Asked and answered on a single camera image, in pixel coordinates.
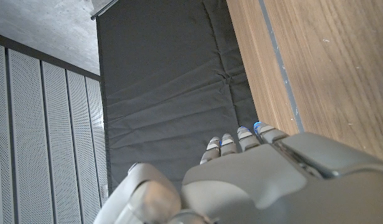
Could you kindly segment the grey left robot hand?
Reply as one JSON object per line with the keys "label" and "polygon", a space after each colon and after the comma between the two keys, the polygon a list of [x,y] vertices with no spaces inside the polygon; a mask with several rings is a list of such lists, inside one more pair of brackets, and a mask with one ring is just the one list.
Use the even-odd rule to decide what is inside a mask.
{"label": "grey left robot hand", "polygon": [[256,122],[212,138],[177,190],[137,162],[96,223],[383,223],[383,161]]}

